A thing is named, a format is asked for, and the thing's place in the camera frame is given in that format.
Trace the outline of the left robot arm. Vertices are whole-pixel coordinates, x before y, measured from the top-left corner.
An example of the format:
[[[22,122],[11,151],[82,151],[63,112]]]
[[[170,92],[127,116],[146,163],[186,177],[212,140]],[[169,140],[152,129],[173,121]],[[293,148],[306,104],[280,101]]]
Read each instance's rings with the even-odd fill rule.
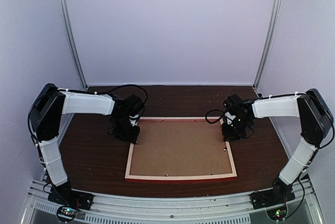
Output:
[[[121,98],[108,91],[89,93],[58,88],[48,83],[32,104],[27,117],[31,138],[41,164],[54,188],[55,197],[64,205],[75,201],[75,193],[64,169],[58,145],[61,118],[67,114],[99,114],[110,117],[109,134],[135,144],[140,133],[136,125],[146,100],[135,94]]]

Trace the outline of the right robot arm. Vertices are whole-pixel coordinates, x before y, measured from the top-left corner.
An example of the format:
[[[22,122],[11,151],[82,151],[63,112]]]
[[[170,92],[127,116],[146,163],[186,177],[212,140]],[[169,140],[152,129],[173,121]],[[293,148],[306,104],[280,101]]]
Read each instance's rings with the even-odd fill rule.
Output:
[[[241,99],[237,94],[228,96],[222,114],[222,134],[225,141],[247,138],[247,130],[252,129],[254,120],[263,118],[296,118],[299,120],[299,142],[290,155],[287,164],[273,181],[268,198],[279,204],[288,196],[292,184],[306,170],[317,152],[324,148],[322,142],[334,132],[334,118],[316,88],[292,94],[269,95],[252,99]]]

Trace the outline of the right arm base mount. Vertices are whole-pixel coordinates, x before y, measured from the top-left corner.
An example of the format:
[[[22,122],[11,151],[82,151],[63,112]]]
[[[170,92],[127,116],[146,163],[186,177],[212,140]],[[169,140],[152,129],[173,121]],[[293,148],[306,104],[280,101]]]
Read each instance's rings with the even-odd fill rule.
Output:
[[[264,191],[254,191],[250,194],[253,209],[267,208],[295,199],[292,184],[287,185],[278,177],[272,183],[272,188]]]

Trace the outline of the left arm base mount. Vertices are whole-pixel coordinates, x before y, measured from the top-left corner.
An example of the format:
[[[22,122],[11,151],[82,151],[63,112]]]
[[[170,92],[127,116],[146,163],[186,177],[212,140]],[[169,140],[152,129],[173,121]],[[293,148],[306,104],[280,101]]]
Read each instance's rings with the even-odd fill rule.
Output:
[[[48,201],[70,206],[76,210],[90,210],[93,199],[94,196],[91,193],[73,190],[70,182],[60,186],[52,185],[48,196]]]

